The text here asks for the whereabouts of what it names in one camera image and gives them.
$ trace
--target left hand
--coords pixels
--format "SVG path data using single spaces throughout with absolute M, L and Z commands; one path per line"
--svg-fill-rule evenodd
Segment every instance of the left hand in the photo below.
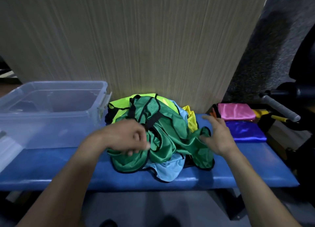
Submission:
M 150 149 L 150 143 L 141 124 L 133 119 L 124 119 L 93 132 L 81 143 L 80 148 L 92 149 L 99 155 L 106 148 L 132 155 L 133 152 Z

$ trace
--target green mesh bib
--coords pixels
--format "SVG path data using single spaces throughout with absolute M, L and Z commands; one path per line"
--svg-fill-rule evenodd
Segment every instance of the green mesh bib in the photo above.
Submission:
M 164 163 L 173 153 L 191 155 L 195 165 L 202 169 L 211 169 L 214 165 L 213 153 L 199 140 L 200 135 L 210 136 L 207 127 L 192 133 L 183 118 L 156 97 L 139 96 L 130 98 L 130 108 L 116 121 L 135 119 L 144 125 L 147 141 L 151 149 L 134 153 L 132 156 L 108 149 L 114 168 L 123 173 L 142 169 L 148 159 L 151 162 Z

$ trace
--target right hand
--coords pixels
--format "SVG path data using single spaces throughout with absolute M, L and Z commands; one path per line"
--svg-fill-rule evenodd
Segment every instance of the right hand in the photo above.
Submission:
M 234 150 L 238 151 L 238 147 L 223 119 L 214 118 L 209 115 L 202 116 L 202 118 L 208 120 L 213 128 L 211 137 L 200 136 L 200 140 L 203 141 L 208 148 L 222 157 L 226 157 Z

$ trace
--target pink folded fabric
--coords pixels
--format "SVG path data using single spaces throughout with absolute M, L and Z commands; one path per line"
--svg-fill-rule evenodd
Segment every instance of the pink folded fabric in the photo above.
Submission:
M 246 103 L 218 103 L 218 111 L 225 121 L 252 121 L 256 115 Z

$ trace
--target gray wall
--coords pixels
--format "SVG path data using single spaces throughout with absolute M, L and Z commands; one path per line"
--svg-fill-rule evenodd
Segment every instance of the gray wall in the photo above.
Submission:
M 267 0 L 224 101 L 250 102 L 292 80 L 291 62 L 314 23 L 315 0 Z

